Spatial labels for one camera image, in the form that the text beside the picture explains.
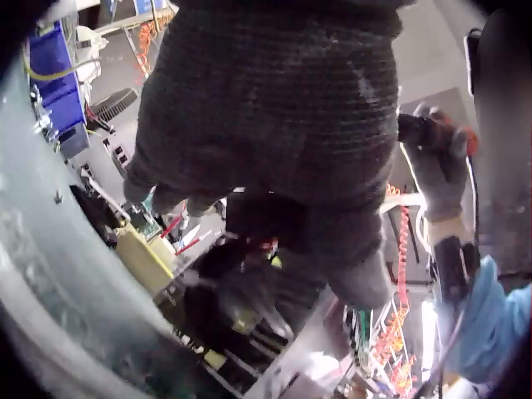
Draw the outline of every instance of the ventilation grille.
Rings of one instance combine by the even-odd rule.
[[[110,122],[116,118],[127,107],[135,102],[138,98],[138,93],[133,88],[125,88],[113,93],[104,101],[96,104],[93,109],[97,118],[104,122]]]

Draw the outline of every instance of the white plastic part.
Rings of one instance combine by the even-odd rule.
[[[48,24],[65,18],[78,11],[100,4],[100,0],[59,0],[41,19],[41,23]]]

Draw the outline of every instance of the red coiled cord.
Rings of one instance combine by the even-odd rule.
[[[386,185],[386,195],[395,196],[400,195],[401,190]],[[408,295],[406,293],[406,252],[408,250],[408,217],[409,210],[406,206],[401,209],[401,225],[399,230],[399,261],[397,271],[397,290],[399,293],[400,307],[397,313],[392,314],[391,320],[388,321],[386,331],[382,332],[379,336],[375,347],[373,348],[373,354],[375,360],[384,366],[386,362],[392,357],[392,353],[398,352],[403,349],[404,342],[401,336],[401,328],[403,326],[406,315],[410,311],[410,304]],[[391,378],[391,382],[395,387],[397,393],[400,393],[402,397],[406,395],[406,391],[410,390],[412,381],[409,377],[405,378],[404,374],[407,372],[415,358],[411,358],[409,362],[403,365],[401,368],[396,368]]]
[[[395,196],[400,195],[401,190],[386,185],[386,195]],[[408,295],[406,294],[406,252],[408,250],[408,208],[403,206],[401,208],[401,226],[399,229],[399,262],[397,267],[397,290],[399,291],[399,301],[401,306],[409,307]]]

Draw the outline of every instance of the circuit board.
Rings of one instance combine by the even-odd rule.
[[[344,322],[350,341],[350,346],[358,366],[367,365],[370,350],[370,313],[346,309]]]

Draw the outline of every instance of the yellow component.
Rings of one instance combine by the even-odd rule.
[[[157,234],[148,241],[148,246],[164,265],[171,269],[176,260],[176,250],[172,247],[172,244],[170,244],[166,238],[161,238],[161,236]]]
[[[281,259],[279,259],[278,256],[274,257],[272,260],[271,260],[271,265],[275,268],[279,268],[279,269],[282,269],[282,262],[281,262]]]
[[[213,350],[209,350],[203,358],[216,371],[220,370],[220,368],[226,362],[225,357]]]
[[[96,135],[96,136],[100,136],[102,137],[102,135],[98,132],[95,132],[94,130],[89,130],[87,128],[85,128],[85,130],[87,131],[87,133],[89,133],[90,135]]]
[[[131,224],[117,233],[120,260],[152,297],[157,295],[173,279],[172,272]]]

